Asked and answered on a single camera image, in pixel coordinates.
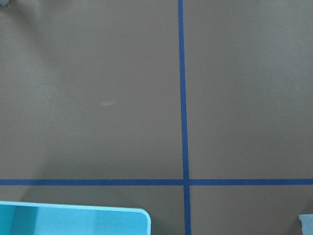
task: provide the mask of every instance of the turquoise tray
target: turquoise tray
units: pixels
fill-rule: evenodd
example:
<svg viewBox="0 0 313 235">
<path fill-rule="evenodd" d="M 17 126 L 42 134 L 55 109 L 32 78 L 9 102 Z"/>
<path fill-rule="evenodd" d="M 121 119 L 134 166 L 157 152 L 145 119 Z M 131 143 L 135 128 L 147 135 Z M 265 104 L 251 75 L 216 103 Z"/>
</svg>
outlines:
<svg viewBox="0 0 313 235">
<path fill-rule="evenodd" d="M 0 201 L 1 235 L 150 235 L 143 209 Z"/>
</svg>

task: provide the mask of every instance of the vertical blue line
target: vertical blue line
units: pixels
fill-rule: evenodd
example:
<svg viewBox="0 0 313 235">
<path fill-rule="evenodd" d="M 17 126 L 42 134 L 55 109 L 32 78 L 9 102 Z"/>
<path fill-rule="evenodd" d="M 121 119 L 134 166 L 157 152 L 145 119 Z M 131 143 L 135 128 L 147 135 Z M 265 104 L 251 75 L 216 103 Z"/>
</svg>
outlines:
<svg viewBox="0 0 313 235">
<path fill-rule="evenodd" d="M 178 28 L 179 28 L 180 109 L 181 109 L 182 167 L 184 180 L 185 235 L 191 235 L 183 0 L 178 0 Z"/>
</svg>

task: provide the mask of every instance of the blue line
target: blue line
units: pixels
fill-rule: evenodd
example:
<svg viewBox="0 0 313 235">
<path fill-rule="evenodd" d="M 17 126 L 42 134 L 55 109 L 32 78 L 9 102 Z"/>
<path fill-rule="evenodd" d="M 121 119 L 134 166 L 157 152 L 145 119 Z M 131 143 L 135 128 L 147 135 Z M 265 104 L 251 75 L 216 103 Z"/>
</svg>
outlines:
<svg viewBox="0 0 313 235">
<path fill-rule="evenodd" d="M 192 186 L 274 186 L 274 185 L 313 185 L 313 179 L 202 179 L 190 180 Z"/>
<path fill-rule="evenodd" d="M 185 235 L 191 235 L 183 0 L 178 0 L 178 28 L 179 28 L 180 110 L 181 110 L 182 168 L 184 179 Z"/>
<path fill-rule="evenodd" d="M 0 179 L 7 186 L 182 186 L 183 180 L 17 180 Z"/>
</svg>

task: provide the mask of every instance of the gray surface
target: gray surface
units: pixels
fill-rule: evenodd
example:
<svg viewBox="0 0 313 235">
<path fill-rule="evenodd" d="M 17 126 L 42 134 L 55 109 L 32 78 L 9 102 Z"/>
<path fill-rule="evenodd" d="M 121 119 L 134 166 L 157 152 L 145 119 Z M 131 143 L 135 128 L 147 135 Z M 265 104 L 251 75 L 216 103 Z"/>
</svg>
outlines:
<svg viewBox="0 0 313 235">
<path fill-rule="evenodd" d="M 0 178 L 181 178 L 177 2 L 0 10 Z"/>
<path fill-rule="evenodd" d="M 193 235 L 301 235 L 313 186 L 191 187 Z"/>
<path fill-rule="evenodd" d="M 0 186 L 0 200 L 144 208 L 151 217 L 153 235 L 184 234 L 183 190 L 179 186 Z"/>
<path fill-rule="evenodd" d="M 186 0 L 192 178 L 310 178 L 313 1 Z"/>
</svg>

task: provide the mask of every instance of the light blue plastic container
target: light blue plastic container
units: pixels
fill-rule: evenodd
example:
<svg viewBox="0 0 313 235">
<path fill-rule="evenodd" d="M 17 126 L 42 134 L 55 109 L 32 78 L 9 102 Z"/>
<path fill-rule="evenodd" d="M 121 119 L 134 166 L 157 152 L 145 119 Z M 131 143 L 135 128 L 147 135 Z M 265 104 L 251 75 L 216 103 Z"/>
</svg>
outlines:
<svg viewBox="0 0 313 235">
<path fill-rule="evenodd" d="M 301 214 L 299 219 L 302 223 L 303 235 L 313 235 L 313 214 Z"/>
<path fill-rule="evenodd" d="M 143 209 L 0 201 L 0 235 L 150 235 Z"/>
</svg>

